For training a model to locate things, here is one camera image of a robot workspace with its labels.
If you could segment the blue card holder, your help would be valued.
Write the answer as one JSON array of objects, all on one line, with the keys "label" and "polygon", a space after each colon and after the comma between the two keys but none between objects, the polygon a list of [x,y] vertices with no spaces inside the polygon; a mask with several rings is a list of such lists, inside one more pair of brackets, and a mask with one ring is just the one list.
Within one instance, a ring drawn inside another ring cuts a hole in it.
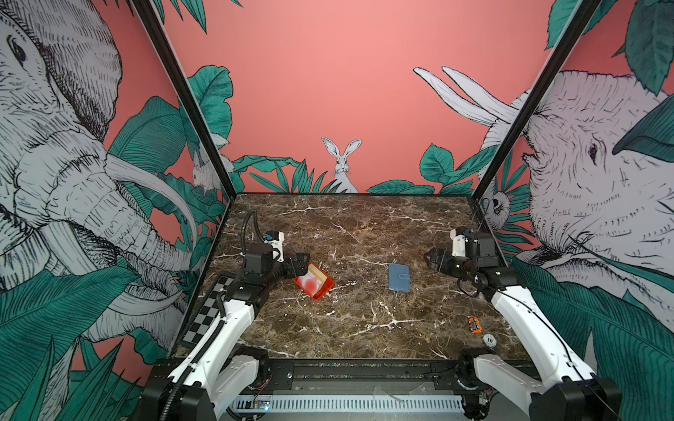
[{"label": "blue card holder", "polygon": [[389,290],[396,292],[411,291],[411,272],[407,265],[390,263],[388,265]]}]

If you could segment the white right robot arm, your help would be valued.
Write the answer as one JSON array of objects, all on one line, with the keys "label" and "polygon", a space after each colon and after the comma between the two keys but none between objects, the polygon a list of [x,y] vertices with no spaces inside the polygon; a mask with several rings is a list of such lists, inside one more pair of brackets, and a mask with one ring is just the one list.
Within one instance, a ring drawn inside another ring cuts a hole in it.
[{"label": "white right robot arm", "polygon": [[464,350],[454,368],[466,390],[491,388],[531,420],[617,420],[622,393],[599,377],[542,314],[518,273],[491,257],[454,255],[437,247],[424,255],[428,268],[469,282],[513,328],[539,375],[537,379],[493,352]]}]

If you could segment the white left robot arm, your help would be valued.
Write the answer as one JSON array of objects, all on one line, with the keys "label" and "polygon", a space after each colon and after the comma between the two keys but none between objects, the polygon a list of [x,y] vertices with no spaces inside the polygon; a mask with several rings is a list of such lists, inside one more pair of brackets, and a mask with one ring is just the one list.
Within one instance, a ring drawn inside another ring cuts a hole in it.
[{"label": "white left robot arm", "polygon": [[306,275],[309,263],[309,254],[289,253],[267,270],[243,265],[217,295],[219,313],[205,337],[169,375],[148,380],[132,419],[218,420],[244,389],[266,382],[258,357],[231,353],[274,286]]}]

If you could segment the orange toy car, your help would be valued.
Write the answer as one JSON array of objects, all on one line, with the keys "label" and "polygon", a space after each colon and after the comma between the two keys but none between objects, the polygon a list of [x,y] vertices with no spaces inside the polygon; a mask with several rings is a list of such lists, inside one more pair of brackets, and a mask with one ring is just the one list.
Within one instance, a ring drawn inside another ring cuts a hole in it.
[{"label": "orange toy car", "polygon": [[477,317],[470,317],[468,325],[472,334],[481,334],[483,332],[480,320]]}]

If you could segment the white round token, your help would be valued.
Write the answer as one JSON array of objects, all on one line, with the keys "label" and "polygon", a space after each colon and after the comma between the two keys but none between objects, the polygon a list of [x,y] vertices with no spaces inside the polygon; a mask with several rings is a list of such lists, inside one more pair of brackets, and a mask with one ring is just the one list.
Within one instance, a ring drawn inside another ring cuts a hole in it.
[{"label": "white round token", "polygon": [[491,349],[494,349],[497,346],[497,340],[491,334],[485,334],[483,336],[483,342],[486,345],[486,347],[489,347]]}]

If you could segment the black white checkerboard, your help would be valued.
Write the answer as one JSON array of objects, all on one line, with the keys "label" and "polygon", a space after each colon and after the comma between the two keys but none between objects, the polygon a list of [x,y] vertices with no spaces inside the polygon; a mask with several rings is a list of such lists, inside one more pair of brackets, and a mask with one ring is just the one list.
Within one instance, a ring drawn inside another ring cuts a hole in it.
[{"label": "black white checkerboard", "polygon": [[225,272],[221,274],[214,286],[210,288],[204,296],[204,300],[200,305],[197,305],[197,313],[191,318],[187,326],[187,330],[178,342],[179,345],[188,348],[194,348],[208,332],[212,322],[219,315],[219,308],[216,304],[216,299],[219,293],[226,289],[226,287],[233,282],[234,273]]}]

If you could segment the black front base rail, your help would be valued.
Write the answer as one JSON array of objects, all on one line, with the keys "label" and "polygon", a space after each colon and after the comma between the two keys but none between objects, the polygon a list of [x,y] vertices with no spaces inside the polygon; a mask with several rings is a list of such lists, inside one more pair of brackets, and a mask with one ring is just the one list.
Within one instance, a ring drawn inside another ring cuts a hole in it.
[{"label": "black front base rail", "polygon": [[441,394],[476,394],[490,387],[468,377],[468,369],[458,360],[444,359],[302,359],[262,360],[263,391],[319,394],[357,394],[383,386],[389,391],[412,390],[426,383]]}]

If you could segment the black right corner frame post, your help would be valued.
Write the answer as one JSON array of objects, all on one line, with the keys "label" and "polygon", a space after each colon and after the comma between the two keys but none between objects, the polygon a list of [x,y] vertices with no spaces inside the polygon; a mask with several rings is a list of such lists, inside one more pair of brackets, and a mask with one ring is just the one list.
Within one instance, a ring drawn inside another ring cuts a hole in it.
[{"label": "black right corner frame post", "polygon": [[600,0],[583,0],[579,1],[573,9],[562,34],[558,38],[549,59],[542,69],[542,72],[538,76],[516,119],[512,122],[507,135],[501,142],[493,160],[480,180],[477,189],[474,190],[472,194],[473,199],[478,200],[479,198],[482,198],[487,191],[487,188],[491,181],[496,177],[498,170],[507,158],[509,152],[522,135],[524,128],[533,116],[536,107],[546,96],[556,75],[567,61],[571,51],[581,38],[596,10],[600,7],[600,3]]}]

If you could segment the black corner frame post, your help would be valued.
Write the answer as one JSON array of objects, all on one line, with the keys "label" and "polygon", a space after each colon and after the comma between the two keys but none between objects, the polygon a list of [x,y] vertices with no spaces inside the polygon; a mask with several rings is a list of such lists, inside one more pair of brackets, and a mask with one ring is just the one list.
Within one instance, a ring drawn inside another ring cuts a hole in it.
[{"label": "black corner frame post", "polygon": [[227,198],[230,201],[234,200],[237,197],[237,192],[228,173],[226,173],[226,169],[221,161],[221,154],[213,143],[205,117],[198,106],[191,86],[184,75],[182,66],[159,19],[156,6],[152,1],[147,0],[133,0],[132,4],[154,46],[154,50],[161,60],[164,70],[168,74],[170,82],[177,92],[180,103],[195,129],[201,145],[205,148],[205,152],[214,166],[219,180],[225,189]]},{"label": "black corner frame post", "polygon": [[538,76],[516,119],[512,122],[507,135],[501,142],[493,160],[480,180],[477,189],[474,190],[472,194],[473,199],[478,200],[479,198],[482,198],[487,191],[487,188],[491,181],[496,177],[498,170],[507,158],[509,152],[522,135],[524,128],[533,116],[536,107],[546,96],[556,75],[567,61],[571,51],[581,38],[596,10],[600,7],[600,3],[600,0],[583,0],[579,1],[573,9],[562,34],[558,38],[549,59],[542,69],[542,72]]}]

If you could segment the black left corner frame post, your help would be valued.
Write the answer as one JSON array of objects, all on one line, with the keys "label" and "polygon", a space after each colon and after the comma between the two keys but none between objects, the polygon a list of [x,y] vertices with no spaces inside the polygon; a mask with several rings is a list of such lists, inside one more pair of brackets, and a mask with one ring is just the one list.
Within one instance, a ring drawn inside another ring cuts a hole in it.
[{"label": "black left corner frame post", "polygon": [[191,86],[184,75],[182,66],[159,19],[156,6],[152,1],[147,0],[133,0],[132,4],[154,46],[154,50],[161,60],[164,70],[168,74],[170,82],[177,92],[180,103],[195,129],[201,145],[205,148],[205,152],[214,166],[219,180],[225,189],[227,198],[230,201],[234,200],[237,197],[237,192],[228,173],[226,173],[226,169],[221,161],[221,154],[213,143],[205,117],[198,106]]}]

